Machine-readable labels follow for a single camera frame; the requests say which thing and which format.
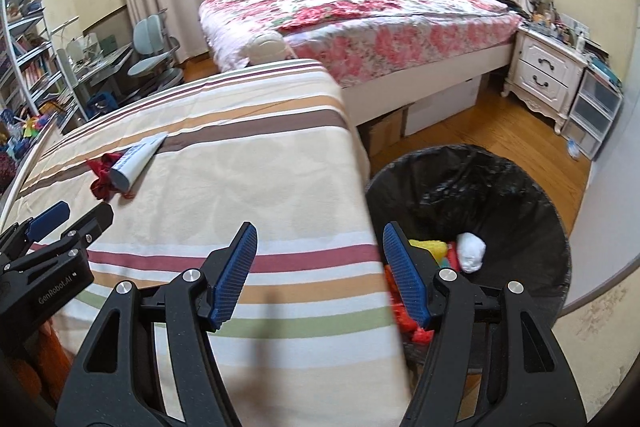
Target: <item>drawer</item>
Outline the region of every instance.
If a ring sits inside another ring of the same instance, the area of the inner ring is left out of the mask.
[[[556,111],[560,111],[564,97],[569,91],[556,79],[522,60],[518,63],[518,71],[513,83],[529,91]]]
[[[543,71],[543,73],[562,82],[565,86],[568,86],[568,83],[571,81],[569,77],[574,72],[573,61],[556,53],[536,39],[525,39],[522,45],[522,56],[520,58],[538,68],[540,71]]]

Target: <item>striped bed sheet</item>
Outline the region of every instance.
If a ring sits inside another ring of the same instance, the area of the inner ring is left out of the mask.
[[[258,254],[232,319],[210,342],[245,426],[397,426],[408,403],[399,335],[364,200],[368,166],[340,87],[313,60],[220,74],[159,93],[63,137],[34,166],[7,223],[57,201],[97,201],[86,158],[169,136],[89,250],[95,282],[55,318],[76,353],[119,281],[170,281],[228,245],[243,221]],[[55,241],[62,227],[42,244]],[[166,330],[156,346],[181,418]]]

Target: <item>white box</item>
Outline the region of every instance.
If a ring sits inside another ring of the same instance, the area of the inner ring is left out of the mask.
[[[404,135],[415,134],[476,105],[482,76],[451,86],[409,106]]]

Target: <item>yellow cloth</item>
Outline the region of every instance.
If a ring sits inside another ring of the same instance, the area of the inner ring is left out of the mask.
[[[412,247],[429,250],[438,264],[447,256],[447,243],[443,243],[442,241],[418,241],[417,239],[409,239],[409,244]]]

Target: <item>black garbage bag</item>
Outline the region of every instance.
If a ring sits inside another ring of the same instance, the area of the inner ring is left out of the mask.
[[[555,323],[571,280],[569,242],[556,208],[515,163],[471,145],[424,149],[382,169],[367,205],[379,245],[390,221],[420,241],[474,233],[486,253],[482,268],[465,276],[497,288],[521,282],[540,318]]]

